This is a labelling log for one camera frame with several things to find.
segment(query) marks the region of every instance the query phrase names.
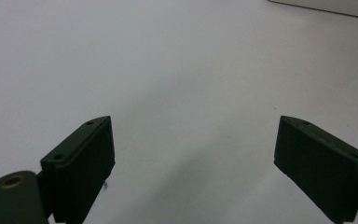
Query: white table surface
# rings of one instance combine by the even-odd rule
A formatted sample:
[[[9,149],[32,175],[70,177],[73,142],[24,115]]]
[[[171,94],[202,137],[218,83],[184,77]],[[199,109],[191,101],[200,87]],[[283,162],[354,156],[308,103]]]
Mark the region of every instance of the white table surface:
[[[280,115],[358,148],[358,18],[265,0],[0,0],[0,176],[39,172],[104,115],[117,164],[85,223],[331,223],[273,153]]]

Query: white background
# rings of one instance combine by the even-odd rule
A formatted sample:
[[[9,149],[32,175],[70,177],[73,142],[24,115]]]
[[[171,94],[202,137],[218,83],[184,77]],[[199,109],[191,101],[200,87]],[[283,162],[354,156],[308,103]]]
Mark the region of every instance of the white background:
[[[280,115],[358,148],[358,18],[265,0],[0,0],[0,176],[39,172],[105,115],[117,165],[85,223],[330,223],[273,153]]]

